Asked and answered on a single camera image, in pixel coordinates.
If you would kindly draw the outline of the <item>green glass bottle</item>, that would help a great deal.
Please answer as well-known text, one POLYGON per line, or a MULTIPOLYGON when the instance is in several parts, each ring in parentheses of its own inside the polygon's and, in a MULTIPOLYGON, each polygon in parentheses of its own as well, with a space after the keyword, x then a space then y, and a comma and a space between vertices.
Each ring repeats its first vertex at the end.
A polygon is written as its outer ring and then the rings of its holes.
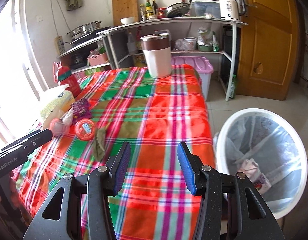
POLYGON ((236 96, 236 83, 237 83, 237 77, 236 75, 232 76, 232 81, 230 84, 230 93, 229 93, 229 98, 234 99, 236 96))

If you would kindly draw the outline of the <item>white bowl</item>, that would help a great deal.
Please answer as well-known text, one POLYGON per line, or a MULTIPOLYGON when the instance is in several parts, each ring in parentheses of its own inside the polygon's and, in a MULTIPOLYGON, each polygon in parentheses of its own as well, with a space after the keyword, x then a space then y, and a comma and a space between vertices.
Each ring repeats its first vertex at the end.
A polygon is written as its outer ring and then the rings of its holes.
POLYGON ((126 18, 121 18, 120 19, 121 24, 123 25, 128 25, 128 24, 132 24, 135 22, 135 18, 134 17, 126 17, 126 18))

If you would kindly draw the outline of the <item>dark soy sauce bottle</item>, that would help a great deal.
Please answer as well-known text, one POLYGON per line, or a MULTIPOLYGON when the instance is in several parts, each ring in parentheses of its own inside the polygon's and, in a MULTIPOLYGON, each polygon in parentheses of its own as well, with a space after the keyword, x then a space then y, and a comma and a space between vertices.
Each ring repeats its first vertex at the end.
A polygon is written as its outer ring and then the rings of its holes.
POLYGON ((152 0, 152 10, 154 15, 158 14, 158 5, 156 3, 156 0, 152 0))

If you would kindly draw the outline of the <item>green label sauce bottle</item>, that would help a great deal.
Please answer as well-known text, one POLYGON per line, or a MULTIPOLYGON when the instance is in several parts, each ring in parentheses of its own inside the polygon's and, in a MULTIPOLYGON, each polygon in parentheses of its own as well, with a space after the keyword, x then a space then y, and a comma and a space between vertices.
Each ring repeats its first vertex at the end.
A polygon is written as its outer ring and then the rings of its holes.
POLYGON ((152 9, 152 5, 150 3, 150 0, 146 0, 145 15, 146 15, 147 20, 149 20, 150 17, 153 15, 153 9, 152 9))

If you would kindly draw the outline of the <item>white brown pitcher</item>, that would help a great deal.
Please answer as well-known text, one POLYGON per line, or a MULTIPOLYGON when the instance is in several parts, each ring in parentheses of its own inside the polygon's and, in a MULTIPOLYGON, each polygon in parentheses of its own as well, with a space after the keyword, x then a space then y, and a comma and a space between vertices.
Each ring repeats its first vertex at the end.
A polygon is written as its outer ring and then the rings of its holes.
POLYGON ((151 77, 171 75, 171 45, 169 33, 155 33, 141 37, 141 45, 151 77))

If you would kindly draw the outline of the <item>plaid tablecloth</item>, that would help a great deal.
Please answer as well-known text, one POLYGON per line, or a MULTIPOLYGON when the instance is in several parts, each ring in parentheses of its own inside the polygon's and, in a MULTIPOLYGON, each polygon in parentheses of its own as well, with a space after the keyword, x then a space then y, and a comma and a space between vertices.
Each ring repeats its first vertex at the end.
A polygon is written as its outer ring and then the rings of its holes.
POLYGON ((187 190, 177 146, 214 166, 212 134, 200 78, 187 64, 154 79, 147 68, 95 73, 80 80, 92 120, 106 130, 105 155, 125 141, 131 158, 124 185, 109 198, 118 239, 191 239, 200 199, 187 190))

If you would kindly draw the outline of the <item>pink lid storage bin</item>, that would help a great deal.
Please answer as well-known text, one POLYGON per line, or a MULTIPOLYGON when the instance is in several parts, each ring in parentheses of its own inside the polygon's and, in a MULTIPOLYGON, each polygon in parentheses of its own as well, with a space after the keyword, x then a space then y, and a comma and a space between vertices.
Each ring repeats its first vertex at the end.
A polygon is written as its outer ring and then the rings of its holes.
POLYGON ((207 100, 211 76, 214 68, 204 56, 172 56, 172 65, 187 64, 196 70, 201 85, 204 100, 207 100))

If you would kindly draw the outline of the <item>tissue pack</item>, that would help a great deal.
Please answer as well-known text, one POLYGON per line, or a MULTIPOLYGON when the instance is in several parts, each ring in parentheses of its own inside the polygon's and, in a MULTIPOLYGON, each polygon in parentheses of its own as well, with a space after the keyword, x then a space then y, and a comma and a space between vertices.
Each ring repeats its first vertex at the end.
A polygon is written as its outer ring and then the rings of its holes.
POLYGON ((50 88, 44 92, 39 101, 40 121, 42 128, 49 128, 55 118, 61 118, 75 102, 69 85, 50 88))

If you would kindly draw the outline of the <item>white trash bin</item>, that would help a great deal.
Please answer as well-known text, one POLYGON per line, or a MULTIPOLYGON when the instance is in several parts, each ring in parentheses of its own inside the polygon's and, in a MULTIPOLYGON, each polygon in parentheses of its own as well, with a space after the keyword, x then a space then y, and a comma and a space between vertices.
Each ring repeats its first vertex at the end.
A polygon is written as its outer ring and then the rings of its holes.
POLYGON ((254 159, 271 188, 262 194, 276 219, 297 205, 305 190, 308 163, 304 145, 283 117, 260 108, 231 115, 214 137, 218 172, 234 175, 245 159, 254 159))

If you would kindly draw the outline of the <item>white electric kettle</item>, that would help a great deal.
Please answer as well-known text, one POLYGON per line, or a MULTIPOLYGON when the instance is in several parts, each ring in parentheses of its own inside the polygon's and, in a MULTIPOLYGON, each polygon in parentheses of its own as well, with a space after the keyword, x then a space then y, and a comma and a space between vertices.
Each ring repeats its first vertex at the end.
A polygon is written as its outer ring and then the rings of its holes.
POLYGON ((239 21, 247 12, 245 0, 219 0, 222 20, 239 21))

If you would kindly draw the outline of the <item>pink strawberry milk carton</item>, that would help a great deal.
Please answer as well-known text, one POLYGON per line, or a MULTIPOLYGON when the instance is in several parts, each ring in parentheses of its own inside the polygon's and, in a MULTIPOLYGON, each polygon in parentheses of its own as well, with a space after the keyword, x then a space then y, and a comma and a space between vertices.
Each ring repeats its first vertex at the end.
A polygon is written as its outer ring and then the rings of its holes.
POLYGON ((256 181, 261 175, 260 168, 254 159, 245 159, 238 169, 238 172, 243 172, 251 182, 256 181))

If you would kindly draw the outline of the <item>wooden door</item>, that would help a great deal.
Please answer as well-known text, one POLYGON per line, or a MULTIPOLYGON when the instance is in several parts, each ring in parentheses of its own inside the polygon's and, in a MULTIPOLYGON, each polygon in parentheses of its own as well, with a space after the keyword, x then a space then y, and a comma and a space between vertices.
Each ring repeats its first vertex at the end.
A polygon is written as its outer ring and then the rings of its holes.
POLYGON ((285 100, 299 52, 295 0, 247 0, 237 93, 285 100))

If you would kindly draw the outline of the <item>pink basket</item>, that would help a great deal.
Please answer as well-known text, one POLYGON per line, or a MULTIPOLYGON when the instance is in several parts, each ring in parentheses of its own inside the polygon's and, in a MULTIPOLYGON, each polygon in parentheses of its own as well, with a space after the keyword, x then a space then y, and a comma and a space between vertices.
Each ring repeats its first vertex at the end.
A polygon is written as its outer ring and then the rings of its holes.
POLYGON ((97 66, 108 63, 108 56, 107 53, 93 54, 87 58, 87 61, 90 66, 97 66))

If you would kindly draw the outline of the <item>steel steamer pot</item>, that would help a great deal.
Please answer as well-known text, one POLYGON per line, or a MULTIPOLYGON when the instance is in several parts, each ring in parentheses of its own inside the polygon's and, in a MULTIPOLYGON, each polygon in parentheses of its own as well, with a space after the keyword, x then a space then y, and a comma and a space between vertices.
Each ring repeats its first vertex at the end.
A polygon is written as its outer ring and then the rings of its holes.
POLYGON ((71 38, 72 41, 77 40, 83 35, 89 34, 94 30, 101 28, 101 21, 93 21, 88 24, 83 24, 79 27, 76 27, 70 30, 67 35, 71 38))

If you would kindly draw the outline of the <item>clear storage box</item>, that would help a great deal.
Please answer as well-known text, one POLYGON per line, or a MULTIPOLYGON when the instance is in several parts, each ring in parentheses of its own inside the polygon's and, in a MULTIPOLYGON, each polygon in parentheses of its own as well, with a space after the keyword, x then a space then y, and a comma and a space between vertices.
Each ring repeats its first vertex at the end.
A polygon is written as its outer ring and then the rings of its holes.
POLYGON ((191 17, 221 18, 219 1, 193 0, 190 3, 191 17))

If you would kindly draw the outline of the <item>red lid jelly cup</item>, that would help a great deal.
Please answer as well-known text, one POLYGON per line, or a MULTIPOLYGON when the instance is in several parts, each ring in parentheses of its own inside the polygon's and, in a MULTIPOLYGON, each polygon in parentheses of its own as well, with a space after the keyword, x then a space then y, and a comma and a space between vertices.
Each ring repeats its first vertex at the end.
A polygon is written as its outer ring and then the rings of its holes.
POLYGON ((55 118, 51 121, 49 130, 52 132, 54 137, 57 137, 59 135, 67 134, 70 130, 70 127, 61 119, 55 118))
POLYGON ((75 124, 74 131, 80 140, 90 141, 95 137, 96 126, 92 120, 84 118, 75 124))

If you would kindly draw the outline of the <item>frying pan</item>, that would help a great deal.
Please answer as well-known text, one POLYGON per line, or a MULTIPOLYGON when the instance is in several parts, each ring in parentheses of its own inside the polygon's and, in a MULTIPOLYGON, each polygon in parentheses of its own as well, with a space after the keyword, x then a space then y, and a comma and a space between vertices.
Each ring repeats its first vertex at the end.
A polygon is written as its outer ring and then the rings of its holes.
POLYGON ((190 10, 190 5, 185 0, 181 0, 179 3, 170 5, 164 10, 166 18, 183 17, 190 10))

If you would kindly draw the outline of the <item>white plastic wrap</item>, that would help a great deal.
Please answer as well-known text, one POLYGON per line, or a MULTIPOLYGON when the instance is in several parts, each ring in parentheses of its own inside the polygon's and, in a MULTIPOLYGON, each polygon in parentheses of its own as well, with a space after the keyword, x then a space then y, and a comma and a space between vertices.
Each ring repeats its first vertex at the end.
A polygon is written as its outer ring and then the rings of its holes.
POLYGON ((61 118, 61 121, 63 122, 64 125, 71 126, 73 121, 73 116, 74 116, 73 108, 70 108, 61 118))

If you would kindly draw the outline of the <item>purple milk carton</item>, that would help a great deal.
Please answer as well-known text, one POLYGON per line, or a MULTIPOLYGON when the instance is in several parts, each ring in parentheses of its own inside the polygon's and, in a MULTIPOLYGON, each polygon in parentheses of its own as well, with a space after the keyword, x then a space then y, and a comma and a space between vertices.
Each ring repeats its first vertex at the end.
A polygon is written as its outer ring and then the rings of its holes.
POLYGON ((258 176, 253 185, 260 194, 265 194, 271 188, 271 183, 263 173, 258 176))

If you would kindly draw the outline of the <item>green grey snack wrapper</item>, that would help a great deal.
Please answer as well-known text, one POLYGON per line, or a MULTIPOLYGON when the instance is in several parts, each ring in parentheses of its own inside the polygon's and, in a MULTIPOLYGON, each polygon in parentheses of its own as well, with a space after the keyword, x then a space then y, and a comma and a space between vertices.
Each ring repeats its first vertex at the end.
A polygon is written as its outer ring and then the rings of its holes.
POLYGON ((93 156, 98 162, 105 156, 105 135, 106 128, 100 128, 95 133, 93 156))

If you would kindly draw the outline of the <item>red water bottle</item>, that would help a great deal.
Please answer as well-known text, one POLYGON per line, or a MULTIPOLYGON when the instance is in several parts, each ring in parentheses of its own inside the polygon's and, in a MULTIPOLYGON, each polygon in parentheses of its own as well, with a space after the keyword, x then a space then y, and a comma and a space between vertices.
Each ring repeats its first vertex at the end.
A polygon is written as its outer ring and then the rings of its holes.
POLYGON ((66 90, 69 90, 76 98, 81 93, 81 87, 69 67, 63 66, 61 62, 53 63, 54 82, 59 86, 68 85, 66 90))

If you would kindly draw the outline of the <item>power strip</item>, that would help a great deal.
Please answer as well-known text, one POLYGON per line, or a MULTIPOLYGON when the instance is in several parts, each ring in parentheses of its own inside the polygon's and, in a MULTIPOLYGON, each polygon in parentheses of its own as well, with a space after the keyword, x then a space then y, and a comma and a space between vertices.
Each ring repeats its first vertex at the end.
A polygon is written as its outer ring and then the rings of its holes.
POLYGON ((61 55, 62 53, 65 52, 65 47, 64 47, 64 42, 63 42, 62 36, 57 36, 54 39, 54 45, 55 45, 55 49, 56 49, 58 55, 61 55))

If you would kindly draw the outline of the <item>purple plum snack bag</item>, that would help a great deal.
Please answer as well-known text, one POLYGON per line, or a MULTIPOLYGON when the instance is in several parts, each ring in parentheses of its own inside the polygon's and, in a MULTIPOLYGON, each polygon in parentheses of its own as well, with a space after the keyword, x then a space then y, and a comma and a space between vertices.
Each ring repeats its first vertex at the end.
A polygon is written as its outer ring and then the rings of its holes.
POLYGON ((90 119, 92 113, 90 111, 90 103, 86 98, 81 98, 78 101, 71 104, 73 111, 72 124, 76 124, 81 119, 90 119))

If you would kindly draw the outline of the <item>wooden cutting board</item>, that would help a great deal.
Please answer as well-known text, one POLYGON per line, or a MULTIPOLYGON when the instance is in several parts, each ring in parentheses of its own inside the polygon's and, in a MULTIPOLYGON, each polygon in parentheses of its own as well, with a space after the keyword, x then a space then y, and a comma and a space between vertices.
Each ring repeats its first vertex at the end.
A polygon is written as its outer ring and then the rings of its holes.
POLYGON ((121 18, 134 17, 134 21, 139 21, 138 0, 112 0, 113 25, 120 26, 121 18))

